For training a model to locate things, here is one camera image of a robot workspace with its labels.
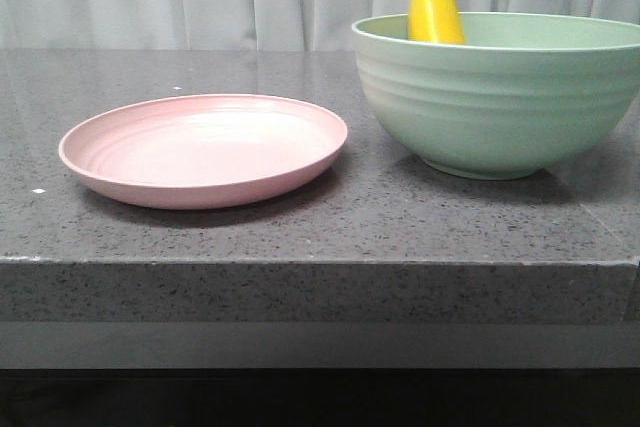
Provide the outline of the yellow banana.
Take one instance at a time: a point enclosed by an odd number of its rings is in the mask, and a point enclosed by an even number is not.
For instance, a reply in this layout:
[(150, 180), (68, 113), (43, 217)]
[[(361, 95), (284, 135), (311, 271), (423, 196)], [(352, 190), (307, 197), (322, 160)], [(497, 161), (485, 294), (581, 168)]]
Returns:
[(409, 40), (463, 44), (465, 42), (455, 0), (410, 0), (407, 14)]

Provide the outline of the pink plate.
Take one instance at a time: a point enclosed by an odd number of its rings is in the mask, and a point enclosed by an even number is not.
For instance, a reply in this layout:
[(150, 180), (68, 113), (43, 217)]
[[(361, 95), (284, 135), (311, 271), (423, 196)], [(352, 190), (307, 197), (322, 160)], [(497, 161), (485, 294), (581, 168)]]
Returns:
[(328, 169), (348, 136), (337, 114), (267, 95), (157, 99), (94, 116), (59, 143), (91, 190), (170, 210), (232, 207), (295, 190)]

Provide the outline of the green ribbed bowl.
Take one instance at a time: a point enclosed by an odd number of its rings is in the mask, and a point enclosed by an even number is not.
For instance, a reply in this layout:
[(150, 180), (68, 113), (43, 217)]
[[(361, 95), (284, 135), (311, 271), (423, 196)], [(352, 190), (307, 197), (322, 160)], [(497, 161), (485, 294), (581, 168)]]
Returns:
[(528, 176), (598, 143), (639, 92), (639, 28), (590, 17), (461, 14), (461, 45), (411, 41), (404, 15), (352, 27), (388, 134), (457, 176)]

